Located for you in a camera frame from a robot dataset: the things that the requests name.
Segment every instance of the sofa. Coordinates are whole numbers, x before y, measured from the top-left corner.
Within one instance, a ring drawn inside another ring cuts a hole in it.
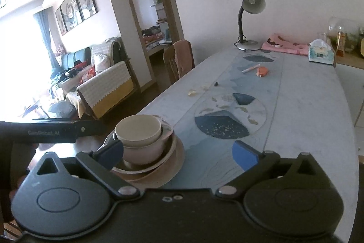
[[[110,59],[110,67],[96,74],[88,81],[80,84],[84,74],[95,65],[96,53],[104,54]],[[62,67],[73,67],[74,62],[87,61],[87,66],[75,77],[58,84],[62,95],[70,101],[78,111],[79,118],[86,113],[99,119],[110,109],[125,100],[135,91],[139,84],[130,64],[122,39],[111,38],[104,43],[85,48],[75,53],[62,56]]]

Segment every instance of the dining table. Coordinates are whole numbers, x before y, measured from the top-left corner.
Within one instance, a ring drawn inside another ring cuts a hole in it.
[[[257,76],[256,69],[242,73],[257,64],[268,69],[266,76]],[[359,165],[348,103],[332,65],[309,62],[307,56],[226,47],[140,114],[161,116],[185,149],[181,170],[164,188],[216,190],[241,175],[232,155],[237,139],[282,158],[312,154],[344,203],[335,235],[349,241]],[[230,121],[232,128],[221,130],[218,119]],[[234,126],[239,121],[243,125]]]

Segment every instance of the chair backrest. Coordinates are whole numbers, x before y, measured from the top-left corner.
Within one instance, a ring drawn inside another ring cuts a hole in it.
[[[188,42],[188,44],[189,44],[189,49],[191,51],[192,69],[193,69],[193,68],[195,68],[195,62],[193,59],[191,43]],[[163,53],[163,61],[166,66],[167,73],[168,73],[169,79],[171,81],[171,84],[174,84],[175,82],[177,82],[179,80],[178,67],[177,67],[177,64],[175,61],[175,54],[176,54],[176,52],[174,49],[174,44],[172,46],[170,46],[169,48],[167,48]]]

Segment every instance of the lamp shade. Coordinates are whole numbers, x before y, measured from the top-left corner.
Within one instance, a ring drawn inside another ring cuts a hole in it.
[[[243,0],[243,9],[251,14],[259,14],[265,9],[265,0]]]

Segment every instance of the brown towel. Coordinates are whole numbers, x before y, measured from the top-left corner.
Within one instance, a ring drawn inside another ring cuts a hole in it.
[[[177,64],[178,77],[183,77],[192,70],[192,55],[190,44],[187,40],[181,40],[174,43],[175,56],[174,60]]]

